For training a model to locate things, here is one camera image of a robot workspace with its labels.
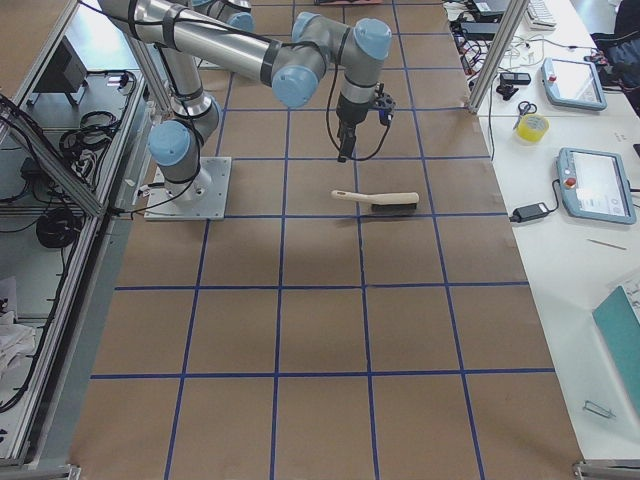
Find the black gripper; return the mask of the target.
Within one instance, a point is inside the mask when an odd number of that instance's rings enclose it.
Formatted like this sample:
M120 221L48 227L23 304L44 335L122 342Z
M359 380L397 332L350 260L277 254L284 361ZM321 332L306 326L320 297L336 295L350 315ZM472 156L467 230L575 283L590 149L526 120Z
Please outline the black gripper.
M336 108L339 119L338 161L345 163L352 156L356 144L355 128L362 123L374 106L376 85L343 84Z

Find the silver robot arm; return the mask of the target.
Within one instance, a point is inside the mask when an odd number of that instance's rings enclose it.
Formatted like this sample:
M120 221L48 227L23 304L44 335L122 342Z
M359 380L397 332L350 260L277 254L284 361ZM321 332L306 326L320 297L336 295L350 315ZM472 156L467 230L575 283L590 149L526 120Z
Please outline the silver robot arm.
M302 107L311 99L330 65L350 67L346 60L347 51L355 48L354 30L320 15L300 13L292 41L282 43L253 32L247 1L208 1L197 10L208 17L207 31L218 40L268 44L258 63L259 80L290 108Z
M391 125L395 104L379 79L392 33L378 19L350 26L302 12L290 42L283 43L234 28L188 1L103 1L100 9L124 34L160 49L173 88L173 110L181 117L218 120L195 66L196 59L203 59L270 87L289 108L304 106L329 68L342 69L338 130L330 137L340 162L354 159L356 128L369 112L377 112L384 127Z

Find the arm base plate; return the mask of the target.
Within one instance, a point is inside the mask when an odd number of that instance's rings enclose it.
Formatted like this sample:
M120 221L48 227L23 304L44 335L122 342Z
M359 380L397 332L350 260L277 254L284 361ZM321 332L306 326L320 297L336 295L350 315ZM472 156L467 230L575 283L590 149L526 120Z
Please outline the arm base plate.
M162 186L150 189L148 200L152 208L144 211L144 218L148 221L223 220L231 167L230 157L202 157L200 173L177 199L173 194L178 195L184 186L165 185L163 173L157 167L154 181L161 182Z

